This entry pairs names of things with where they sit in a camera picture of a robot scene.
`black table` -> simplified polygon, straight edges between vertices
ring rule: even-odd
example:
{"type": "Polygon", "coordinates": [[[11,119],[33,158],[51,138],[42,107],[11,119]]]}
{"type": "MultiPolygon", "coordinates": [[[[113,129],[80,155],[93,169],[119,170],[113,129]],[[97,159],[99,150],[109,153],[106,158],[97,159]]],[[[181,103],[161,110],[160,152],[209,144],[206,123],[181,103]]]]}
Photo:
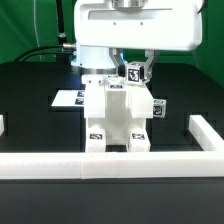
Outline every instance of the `black table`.
{"type": "MultiPolygon", "coordinates": [[[[51,107],[59,89],[83,88],[70,66],[2,64],[0,151],[84,151],[83,109],[51,107]]],[[[201,150],[188,132],[190,114],[224,137],[224,88],[193,66],[157,64],[149,88],[168,102],[164,119],[147,122],[152,151],[201,150]]],[[[0,199],[4,224],[224,223],[224,178],[8,180],[0,199]]]]}

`white block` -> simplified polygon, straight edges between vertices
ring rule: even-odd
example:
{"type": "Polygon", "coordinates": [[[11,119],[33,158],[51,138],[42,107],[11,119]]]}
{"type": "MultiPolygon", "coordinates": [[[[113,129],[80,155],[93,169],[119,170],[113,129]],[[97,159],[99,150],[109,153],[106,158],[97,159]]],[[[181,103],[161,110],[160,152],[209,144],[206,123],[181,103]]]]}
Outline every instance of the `white block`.
{"type": "Polygon", "coordinates": [[[101,128],[88,128],[86,132],[86,152],[106,151],[106,132],[101,128]]]}
{"type": "Polygon", "coordinates": [[[201,115],[191,115],[189,131],[204,151],[224,151],[224,141],[201,115]]]}
{"type": "Polygon", "coordinates": [[[81,153],[1,153],[0,179],[80,179],[81,153]]]}
{"type": "Polygon", "coordinates": [[[118,178],[223,177],[222,152],[120,153],[118,178]]]}
{"type": "Polygon", "coordinates": [[[4,122],[3,122],[3,116],[0,115],[0,136],[4,132],[4,122]]]}
{"type": "Polygon", "coordinates": [[[117,178],[117,153],[88,153],[81,162],[82,178],[117,178]]]}
{"type": "Polygon", "coordinates": [[[129,152],[148,152],[150,151],[150,141],[146,130],[132,129],[127,145],[129,152]]]}
{"type": "Polygon", "coordinates": [[[105,91],[103,83],[93,80],[86,84],[84,117],[105,118],[105,91]]]}
{"type": "Polygon", "coordinates": [[[128,100],[132,118],[153,118],[154,100],[145,84],[128,86],[128,100]]]}

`white stand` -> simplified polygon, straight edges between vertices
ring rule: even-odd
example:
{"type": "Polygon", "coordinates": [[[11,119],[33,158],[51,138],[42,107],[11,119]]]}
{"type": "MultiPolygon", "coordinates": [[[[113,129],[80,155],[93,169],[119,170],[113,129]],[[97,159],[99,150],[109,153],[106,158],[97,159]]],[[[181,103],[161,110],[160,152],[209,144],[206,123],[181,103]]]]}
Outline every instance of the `white stand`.
{"type": "Polygon", "coordinates": [[[146,119],[153,118],[153,97],[145,84],[129,85],[117,75],[84,75],[86,152],[126,145],[128,152],[150,150],[146,119]]]}

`black sticker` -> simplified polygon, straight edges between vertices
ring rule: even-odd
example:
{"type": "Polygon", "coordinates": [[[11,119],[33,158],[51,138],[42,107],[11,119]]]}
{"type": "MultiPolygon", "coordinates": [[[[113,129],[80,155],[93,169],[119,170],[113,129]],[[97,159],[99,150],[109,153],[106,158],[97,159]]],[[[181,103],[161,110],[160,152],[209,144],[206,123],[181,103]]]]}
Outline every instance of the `black sticker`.
{"type": "Polygon", "coordinates": [[[139,82],[140,79],[140,70],[138,69],[128,69],[128,81],[139,82]]]}
{"type": "Polygon", "coordinates": [[[161,106],[154,106],[153,114],[154,115],[162,115],[163,108],[161,106]]]}
{"type": "Polygon", "coordinates": [[[143,134],[136,134],[136,133],[133,133],[132,134],[132,138],[133,139],[139,139],[139,140],[145,140],[145,136],[143,134]]]}
{"type": "Polygon", "coordinates": [[[85,92],[84,91],[78,91],[77,97],[84,97],[84,96],[85,96],[85,92]]]}
{"type": "Polygon", "coordinates": [[[83,98],[77,98],[75,100],[75,105],[84,105],[84,99],[83,98]]]}
{"type": "Polygon", "coordinates": [[[110,85],[111,89],[123,89],[122,85],[110,85]]]}
{"type": "Polygon", "coordinates": [[[97,139],[97,140],[102,140],[103,135],[102,134],[90,134],[90,139],[97,139]]]}

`white robot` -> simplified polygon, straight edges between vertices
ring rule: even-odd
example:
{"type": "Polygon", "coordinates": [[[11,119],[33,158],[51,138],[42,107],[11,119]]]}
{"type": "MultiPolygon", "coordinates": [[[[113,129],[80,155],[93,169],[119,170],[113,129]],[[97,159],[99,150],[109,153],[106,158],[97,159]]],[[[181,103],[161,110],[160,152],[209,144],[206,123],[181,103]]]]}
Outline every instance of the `white robot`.
{"type": "Polygon", "coordinates": [[[145,83],[159,50],[190,51],[202,41],[203,0],[78,0],[77,58],[84,75],[86,152],[126,145],[150,150],[146,119],[163,117],[164,100],[154,100],[145,83]],[[144,49],[146,62],[126,63],[122,49],[144,49]],[[160,110],[154,113],[155,105],[160,110]]]}

